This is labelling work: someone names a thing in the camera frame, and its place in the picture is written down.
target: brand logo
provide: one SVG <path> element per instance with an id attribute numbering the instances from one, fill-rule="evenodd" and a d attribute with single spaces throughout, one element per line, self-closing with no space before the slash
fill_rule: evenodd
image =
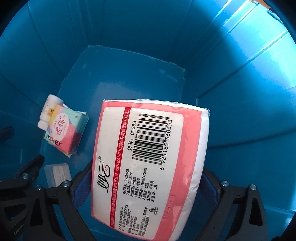
<path id="1" fill-rule="evenodd" d="M 110 177 L 110 167 L 108 165 L 104 166 L 104 162 L 101 161 L 101 157 L 98 157 L 100 164 L 99 164 L 99 174 L 98 174 L 98 180 L 97 183 L 100 187 L 104 188 L 107 190 L 109 189 L 109 183 L 107 178 Z"/>
<path id="2" fill-rule="evenodd" d="M 52 123 L 52 136 L 55 140 L 61 141 L 66 136 L 69 128 L 69 117 L 65 113 L 57 115 Z"/>
<path id="3" fill-rule="evenodd" d="M 56 140 L 56 139 L 53 138 L 52 136 L 47 135 L 47 139 L 48 139 L 49 141 L 51 141 L 52 143 L 54 143 L 55 145 L 61 147 L 62 142 L 59 142 L 58 140 Z"/>

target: small plastic box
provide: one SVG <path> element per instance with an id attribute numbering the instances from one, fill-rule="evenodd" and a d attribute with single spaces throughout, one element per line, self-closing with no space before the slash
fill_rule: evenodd
<path id="1" fill-rule="evenodd" d="M 63 181 L 71 181 L 71 173 L 67 163 L 51 164 L 44 167 L 48 187 L 58 187 Z"/>

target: tissue pack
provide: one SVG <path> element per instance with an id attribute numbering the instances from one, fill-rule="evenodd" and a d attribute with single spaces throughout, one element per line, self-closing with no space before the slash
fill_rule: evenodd
<path id="1" fill-rule="evenodd" d="M 104 101 L 93 157 L 92 216 L 138 239 L 177 240 L 199 186 L 208 133 L 206 109 Z"/>
<path id="2" fill-rule="evenodd" d="M 89 117 L 86 113 L 56 105 L 44 139 L 66 155 L 77 151 Z"/>

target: blue gripper pad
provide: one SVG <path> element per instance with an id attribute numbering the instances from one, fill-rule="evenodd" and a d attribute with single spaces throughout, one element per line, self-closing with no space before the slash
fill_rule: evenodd
<path id="1" fill-rule="evenodd" d="M 217 198 L 217 190 L 214 188 L 213 184 L 210 182 L 209 178 L 204 172 L 202 173 L 200 185 L 198 188 L 202 193 L 202 196 L 205 198 L 207 204 L 212 207 L 217 207 L 219 202 Z"/>
<path id="2" fill-rule="evenodd" d="M 85 203 L 87 197 L 91 192 L 91 170 L 92 168 L 88 170 L 88 172 L 83 177 L 83 179 L 74 191 L 73 204 L 76 209 Z"/>

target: product label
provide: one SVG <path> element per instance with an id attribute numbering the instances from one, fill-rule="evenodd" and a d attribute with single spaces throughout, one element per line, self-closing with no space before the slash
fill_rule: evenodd
<path id="1" fill-rule="evenodd" d="M 44 112 L 45 114 L 47 113 L 46 109 L 50 107 L 52 101 L 50 99 L 47 99 L 43 108 L 42 108 L 42 112 Z"/>
<path id="2" fill-rule="evenodd" d="M 51 117 L 53 112 L 54 112 L 54 108 L 49 108 L 47 111 L 47 115 Z"/>
<path id="3" fill-rule="evenodd" d="M 52 137 L 60 142 L 65 137 L 69 128 L 69 117 L 65 113 L 58 114 L 53 121 Z"/>
<path id="4" fill-rule="evenodd" d="M 152 240 L 165 218 L 183 115 L 106 107 L 93 177 L 93 216 L 125 234 Z"/>

